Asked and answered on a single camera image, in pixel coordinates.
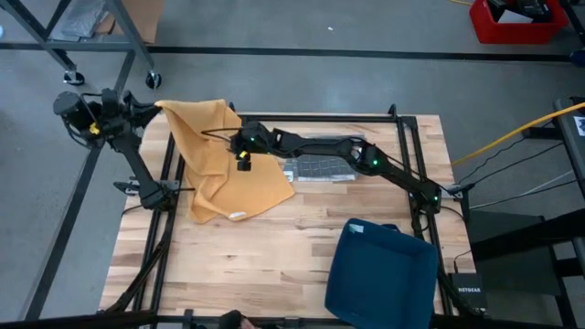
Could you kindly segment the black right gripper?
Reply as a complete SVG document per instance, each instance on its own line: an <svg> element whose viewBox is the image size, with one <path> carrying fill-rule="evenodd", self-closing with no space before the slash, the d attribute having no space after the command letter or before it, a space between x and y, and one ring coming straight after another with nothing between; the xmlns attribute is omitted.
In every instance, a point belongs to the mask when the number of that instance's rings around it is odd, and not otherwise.
<svg viewBox="0 0 585 329"><path fill-rule="evenodd" d="M269 154L272 152L272 133L260 122L246 122L238 131L229 137L229 150L239 158L237 170L249 172L250 158L253 154Z"/></svg>

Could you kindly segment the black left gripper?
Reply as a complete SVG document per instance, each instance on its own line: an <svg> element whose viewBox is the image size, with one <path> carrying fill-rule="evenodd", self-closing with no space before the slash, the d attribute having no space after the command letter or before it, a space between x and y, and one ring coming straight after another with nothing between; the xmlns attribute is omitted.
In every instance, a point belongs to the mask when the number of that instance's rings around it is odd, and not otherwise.
<svg viewBox="0 0 585 329"><path fill-rule="evenodd" d="M137 146L135 127L146 127L160 111L154 102L138 101L129 91L119 100L111 89L100 94L64 91L53 102L53 112L81 146Z"/></svg>

